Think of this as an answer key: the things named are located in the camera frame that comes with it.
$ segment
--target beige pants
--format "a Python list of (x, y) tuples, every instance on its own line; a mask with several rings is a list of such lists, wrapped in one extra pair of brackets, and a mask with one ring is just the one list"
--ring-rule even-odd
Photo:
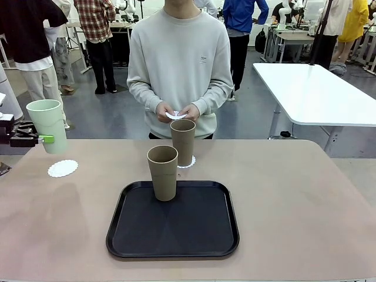
[(21, 71), (21, 75), (26, 81), (29, 94), (33, 101), (53, 99), (61, 103), (64, 121), (66, 116), (63, 110), (63, 100), (61, 99), (58, 78), (55, 68), (50, 66), (47, 69), (36, 71)]

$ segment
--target gray sweatshirt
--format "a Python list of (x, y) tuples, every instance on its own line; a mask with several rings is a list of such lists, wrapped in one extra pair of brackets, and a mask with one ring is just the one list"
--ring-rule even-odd
[(163, 9), (138, 22), (130, 39), (127, 84), (145, 105), (145, 122), (154, 135), (171, 138), (170, 125), (156, 116), (162, 101), (178, 111), (195, 104), (200, 111), (196, 137), (211, 135), (217, 127), (214, 111), (233, 88), (224, 25), (206, 13), (183, 20)]

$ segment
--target neck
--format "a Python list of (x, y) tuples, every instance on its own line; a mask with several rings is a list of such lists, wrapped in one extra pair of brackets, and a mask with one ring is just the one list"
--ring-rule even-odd
[(165, 0), (163, 9), (176, 19), (192, 19), (201, 13), (192, 0)]

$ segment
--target black bag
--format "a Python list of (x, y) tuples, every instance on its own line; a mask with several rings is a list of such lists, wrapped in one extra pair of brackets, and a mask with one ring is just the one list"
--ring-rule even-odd
[(254, 41), (254, 47), (257, 52), (264, 53), (265, 50), (265, 44), (266, 44), (266, 36), (264, 29), (260, 31), (260, 33), (256, 36), (256, 40)]

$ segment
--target blue shirt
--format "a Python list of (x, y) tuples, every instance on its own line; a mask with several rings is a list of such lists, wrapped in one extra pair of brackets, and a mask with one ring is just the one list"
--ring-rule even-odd
[(255, 2), (261, 10), (258, 24), (263, 25), (269, 13), (269, 7), (265, 0), (225, 0), (223, 18), (226, 28), (240, 32), (251, 32)]

